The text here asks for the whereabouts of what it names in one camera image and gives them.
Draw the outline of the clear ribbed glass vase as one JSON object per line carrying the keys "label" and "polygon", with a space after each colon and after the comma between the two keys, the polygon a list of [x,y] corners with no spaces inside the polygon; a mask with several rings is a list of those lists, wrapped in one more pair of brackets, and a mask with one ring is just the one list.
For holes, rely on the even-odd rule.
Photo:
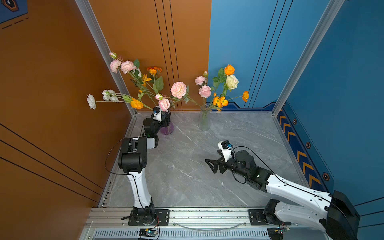
{"label": "clear ribbed glass vase", "polygon": [[200,110],[199,128],[202,131],[208,131],[211,126],[210,110],[208,105],[203,105]]}

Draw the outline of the small pink rose spray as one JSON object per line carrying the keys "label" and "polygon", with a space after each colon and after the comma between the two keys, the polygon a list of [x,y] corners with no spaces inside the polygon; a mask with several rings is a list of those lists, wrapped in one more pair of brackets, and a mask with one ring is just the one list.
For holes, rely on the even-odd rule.
{"label": "small pink rose spray", "polygon": [[155,90],[155,98],[158,100],[158,107],[162,112],[169,112],[171,107],[175,105],[175,103],[184,101],[186,104],[188,102],[192,102],[197,106],[200,106],[198,102],[191,98],[189,93],[189,86],[184,84],[183,82],[176,82],[171,87],[171,96],[166,97],[165,95],[160,94],[160,92]]}

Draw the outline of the orange poppy flower stem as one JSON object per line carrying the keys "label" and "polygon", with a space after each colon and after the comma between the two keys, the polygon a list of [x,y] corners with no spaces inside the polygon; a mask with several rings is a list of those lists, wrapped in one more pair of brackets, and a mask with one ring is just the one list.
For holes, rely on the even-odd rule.
{"label": "orange poppy flower stem", "polygon": [[[249,92],[244,91],[244,93],[242,95],[242,100],[246,103],[248,101],[249,97],[250,97]],[[213,98],[212,102],[209,104],[208,110],[209,111],[216,110],[216,111],[220,112],[223,107],[226,107],[229,104],[229,100],[226,99],[226,97],[224,95],[219,96],[216,93],[214,93],[214,98]]]}

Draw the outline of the white blossom spray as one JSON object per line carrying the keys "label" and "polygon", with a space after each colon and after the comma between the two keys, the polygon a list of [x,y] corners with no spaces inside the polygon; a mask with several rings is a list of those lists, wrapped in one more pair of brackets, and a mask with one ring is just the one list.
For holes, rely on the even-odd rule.
{"label": "white blossom spray", "polygon": [[141,109],[149,109],[152,110],[149,106],[143,104],[139,101],[139,98],[132,97],[126,94],[117,93],[113,90],[103,90],[102,92],[103,99],[101,101],[97,101],[93,95],[87,95],[87,102],[90,109],[95,110],[97,108],[97,103],[125,103],[129,104],[133,109],[141,110]]}

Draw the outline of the orange gerbera flower stem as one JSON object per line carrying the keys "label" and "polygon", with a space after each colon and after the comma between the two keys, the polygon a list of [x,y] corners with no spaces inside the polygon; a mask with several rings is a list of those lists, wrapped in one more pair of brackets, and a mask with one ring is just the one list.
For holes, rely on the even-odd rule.
{"label": "orange gerbera flower stem", "polygon": [[160,91],[164,89],[164,80],[161,76],[162,69],[160,67],[148,67],[147,71],[150,74],[150,78],[152,79],[150,82],[153,84],[152,88],[156,94],[160,94]]}

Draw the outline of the orange cosmos flower stem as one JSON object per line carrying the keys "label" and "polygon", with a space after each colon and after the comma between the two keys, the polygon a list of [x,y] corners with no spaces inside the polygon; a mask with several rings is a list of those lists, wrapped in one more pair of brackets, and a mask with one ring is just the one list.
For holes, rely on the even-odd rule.
{"label": "orange cosmos flower stem", "polygon": [[158,105],[155,98],[154,79],[151,75],[142,74],[140,69],[129,71],[130,81],[138,89],[138,98],[143,104],[150,101],[147,105],[152,109]]}

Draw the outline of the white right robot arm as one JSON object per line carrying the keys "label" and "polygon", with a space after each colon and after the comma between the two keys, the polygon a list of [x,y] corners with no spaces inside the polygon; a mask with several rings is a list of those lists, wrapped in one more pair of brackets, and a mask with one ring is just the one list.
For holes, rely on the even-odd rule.
{"label": "white right robot arm", "polygon": [[313,190],[285,180],[271,170],[256,165],[247,151],[227,153],[218,151],[218,160],[206,159],[213,173],[230,171],[245,179],[253,189],[287,199],[270,200],[263,211],[270,225],[297,223],[326,233],[333,240],[356,240],[360,215],[349,198],[342,192],[332,194]]}

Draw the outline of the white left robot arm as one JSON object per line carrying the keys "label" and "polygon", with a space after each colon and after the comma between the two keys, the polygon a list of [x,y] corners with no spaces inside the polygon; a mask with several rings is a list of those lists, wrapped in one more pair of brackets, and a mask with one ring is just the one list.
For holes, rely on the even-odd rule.
{"label": "white left robot arm", "polygon": [[134,206],[128,220],[132,225],[160,225],[152,196],[149,193],[145,168],[148,162],[148,149],[158,146],[158,132],[165,119],[159,107],[153,108],[150,118],[143,120],[144,134],[141,137],[127,137],[122,140],[118,166],[128,176],[134,195]]}

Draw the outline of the purple ribbed glass vase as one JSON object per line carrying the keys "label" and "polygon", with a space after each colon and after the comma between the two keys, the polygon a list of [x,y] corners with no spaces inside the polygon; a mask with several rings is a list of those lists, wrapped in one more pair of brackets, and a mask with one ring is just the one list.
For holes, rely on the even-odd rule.
{"label": "purple ribbed glass vase", "polygon": [[163,135],[170,135],[172,132],[174,131],[174,124],[170,123],[170,125],[167,127],[167,128],[161,128],[160,129],[160,133],[163,134]]}

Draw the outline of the cream rose flower stem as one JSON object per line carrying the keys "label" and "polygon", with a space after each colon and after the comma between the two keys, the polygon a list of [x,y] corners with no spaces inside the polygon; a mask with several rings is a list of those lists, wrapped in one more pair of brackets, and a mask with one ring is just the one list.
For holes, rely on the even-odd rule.
{"label": "cream rose flower stem", "polygon": [[221,94],[221,97],[225,97],[227,95],[227,91],[232,91],[238,87],[239,80],[236,78],[235,75],[229,75],[226,77],[226,80],[223,85],[223,92]]}

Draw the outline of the yellow rose flower stem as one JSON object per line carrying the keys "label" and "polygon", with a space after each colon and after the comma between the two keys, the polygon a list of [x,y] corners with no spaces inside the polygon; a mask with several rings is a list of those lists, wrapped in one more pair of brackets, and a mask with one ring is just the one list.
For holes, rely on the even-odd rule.
{"label": "yellow rose flower stem", "polygon": [[235,75],[235,68],[232,65],[227,65],[224,68],[218,70],[218,74],[213,77],[213,92],[217,95],[221,95],[223,92],[223,85],[226,77],[229,75]]}

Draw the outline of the pink peony flower stem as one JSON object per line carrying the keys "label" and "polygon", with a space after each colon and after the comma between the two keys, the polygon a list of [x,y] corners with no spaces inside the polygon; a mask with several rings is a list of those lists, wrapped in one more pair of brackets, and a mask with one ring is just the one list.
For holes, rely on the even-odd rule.
{"label": "pink peony flower stem", "polygon": [[209,73],[204,71],[202,76],[198,76],[195,79],[195,84],[199,86],[199,95],[204,99],[204,105],[207,104],[207,99],[212,94],[212,89],[208,86],[208,76]]}

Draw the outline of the pink white bouquet spray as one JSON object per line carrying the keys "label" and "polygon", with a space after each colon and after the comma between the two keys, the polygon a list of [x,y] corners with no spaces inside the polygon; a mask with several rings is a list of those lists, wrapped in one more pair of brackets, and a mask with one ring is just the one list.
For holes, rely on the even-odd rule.
{"label": "pink white bouquet spray", "polygon": [[112,61],[110,63],[110,69],[112,73],[117,74],[118,71],[120,71],[122,74],[130,77],[129,71],[140,69],[139,60],[134,60],[134,61],[124,60],[122,57],[119,57],[114,52],[110,52],[109,55],[112,58]]}

